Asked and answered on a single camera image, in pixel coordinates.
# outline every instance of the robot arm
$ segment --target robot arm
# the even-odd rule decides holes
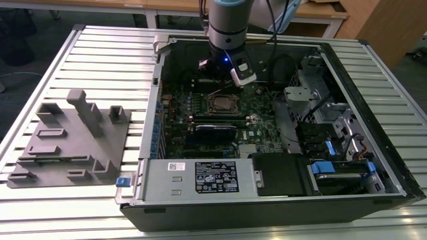
[[[302,0],[271,2],[271,8],[278,9],[274,15],[278,16],[275,25],[279,33],[288,26],[300,2]],[[211,75],[228,72],[238,87],[254,82],[258,77],[246,51],[248,23],[271,31],[271,19],[266,0],[211,0],[207,28],[209,58],[200,61],[199,68]]]

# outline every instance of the cable connector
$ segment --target cable connector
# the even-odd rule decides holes
[[[366,137],[362,136],[362,135],[358,135],[358,136],[355,136],[355,138],[354,138],[354,140],[356,140],[356,141],[363,141],[364,139],[366,139]]]

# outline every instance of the sticker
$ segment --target sticker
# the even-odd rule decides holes
[[[338,15],[332,15],[332,16],[331,16],[331,18],[332,18],[332,19],[346,19],[346,18],[347,18],[347,16],[338,16]]]
[[[131,8],[141,8],[143,5],[140,4],[124,4],[125,7],[131,7]]]
[[[185,163],[184,162],[169,162],[167,165],[168,171],[184,171]]]
[[[235,161],[195,163],[195,191],[199,194],[238,193],[239,180]]]

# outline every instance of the slotted aluminum surface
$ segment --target slotted aluminum surface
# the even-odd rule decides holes
[[[159,33],[201,36],[197,31],[172,31],[121,27],[87,26],[68,39],[47,84],[28,105],[23,126],[15,129],[0,173],[0,239],[414,239],[427,236],[427,200],[371,214],[351,223],[228,229],[216,231],[139,232],[119,211],[116,187],[77,186],[9,189],[8,173],[37,125],[35,109],[41,102],[69,107],[68,89],[85,89],[87,98],[99,108],[121,105],[132,110],[131,126],[120,170],[137,168],[139,147],[145,119],[147,99],[155,62],[153,36]],[[266,39],[266,35],[251,35]],[[396,146],[418,183],[427,191],[427,126],[426,115],[370,47],[355,40],[280,37],[282,40],[328,42],[340,58],[358,89]],[[124,188],[121,197],[132,196]]]

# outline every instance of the power supply label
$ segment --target power supply label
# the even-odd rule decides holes
[[[236,162],[196,162],[195,191],[199,194],[238,193],[239,181]]]

